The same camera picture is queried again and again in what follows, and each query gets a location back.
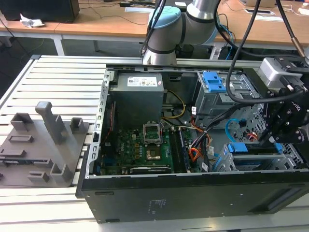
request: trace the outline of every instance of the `green circuit board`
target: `green circuit board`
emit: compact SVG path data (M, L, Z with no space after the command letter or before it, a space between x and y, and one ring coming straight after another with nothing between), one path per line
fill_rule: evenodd
M191 143L191 133L183 130L183 138ZM157 130L148 130L146 139L156 139ZM101 164L101 175L128 174L129 168L134 167L168 167L173 173L173 160L169 142L169 130L163 129L160 132L161 145L144 144L143 130L119 130L116 140L116 156L114 165Z

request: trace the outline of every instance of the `floor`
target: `floor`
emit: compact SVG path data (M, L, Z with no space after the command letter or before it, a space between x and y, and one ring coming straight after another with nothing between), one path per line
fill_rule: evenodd
M40 55L57 55L54 42L51 39L36 38L14 38L12 47L7 48L0 42L0 98L18 76L24 65L33 54ZM132 42L98 42L100 51L95 52L92 41L64 40L64 47L68 56L109 56L109 57L139 57L139 43ZM211 48L207 46L190 46L186 47L186 52L178 54L182 58L208 59ZM228 48L222 51L220 58L225 59ZM240 57L240 59L252 59L251 57Z

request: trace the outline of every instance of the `table leg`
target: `table leg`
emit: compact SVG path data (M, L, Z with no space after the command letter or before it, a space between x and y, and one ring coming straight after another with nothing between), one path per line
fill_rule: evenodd
M51 38L54 40L58 56L65 56L65 51L64 51L64 47L62 45L61 35L52 35Z
M8 37L8 36L4 37L4 44L5 44L6 47L12 47L10 37Z
M99 47L98 47L98 41L97 40L93 41L93 46L95 47L96 52L98 52L100 50Z
M211 57L209 59L218 59L222 50L222 46L216 44L212 48Z
M309 59L309 46L305 49L305 55Z

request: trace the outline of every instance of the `desk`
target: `desk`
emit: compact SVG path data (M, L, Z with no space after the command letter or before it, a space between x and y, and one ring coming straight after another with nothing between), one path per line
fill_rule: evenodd
M298 12L299 8L309 9L305 7L301 2L281 1L282 5L292 5L293 10ZM219 13L224 13L228 18L228 25L232 32L236 36L236 44L239 44L242 40L244 33L248 27L248 23L251 19L251 14L245 11L238 11L244 8L253 9L254 7L244 7L239 0L228 0L227 4L220 4ZM271 10L280 16L277 7L274 8L261 8L262 10ZM289 23L293 29L295 36L298 38L303 47L309 45L309 28L304 25L309 25L309 16L299 16L292 12L285 12ZM220 16L221 22L226 25L226 19L222 15ZM225 40L218 35L214 42L214 49L212 51L213 58L218 58L221 48L224 46ZM262 49L278 49L278 50L295 50L291 41L290 35L283 22L274 21L262 21L255 20L253 27L249 33L244 47L249 48L262 48Z
M178 59L179 65L216 67L231 61ZM38 101L50 101L52 111L63 120L82 117L90 123L81 158L90 144L97 104L107 63L141 64L140 58L57 57L30 59L0 100L0 144L10 133L16 112L34 111ZM236 67L258 69L259 61L237 61ZM242 232L307 232L309 194L273 215L198 218L97 224L84 199L76 199L80 159L70 188L0 187L0 231L40 232L200 232L241 229Z
M21 25L19 22L5 21L5 23L17 37L53 39L59 55L65 55L65 51L61 43L61 40L63 39L123 42L144 41L146 36L148 14L125 12L125 9L119 7L118 5L92 9L88 8L88 0L80 0L80 3L82 3L80 4L80 7L84 9L80 10L80 14L73 24L46 23L46 27L28 29ZM244 6L238 0L228 0L227 3L234 10L240 10L244 8ZM302 6L302 3L300 2L282 1L282 4L293 5L293 9L296 12L298 8L309 9L309 7ZM279 15L279 11L276 7L274 7L272 11L276 13L276 15ZM243 38L251 15L244 11L233 12L226 4L220 4L219 12L228 16L230 30L235 33L236 39L239 42ZM131 23L120 17L101 18L100 15L119 15L141 25ZM286 15L299 41L304 46L308 46L309 28L306 27L306 25L309 25L309 17L298 16L291 12L286 12ZM10 36L9 32L6 31L3 25L0 25L0 35ZM225 42L223 38L218 35L215 41L211 44L214 45L211 58L218 58L218 55L220 54L221 48L224 46L224 44ZM94 46L94 49L98 50L97 42L94 43ZM283 22L257 20L253 25L252 31L249 34L244 47L282 50L295 49Z

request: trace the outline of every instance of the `motherboard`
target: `motherboard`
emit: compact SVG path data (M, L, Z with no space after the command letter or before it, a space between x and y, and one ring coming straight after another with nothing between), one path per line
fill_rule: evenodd
M159 143L144 140L159 139ZM101 175L169 174L192 170L188 148L192 135L188 129L119 130L114 142L113 156L102 154Z

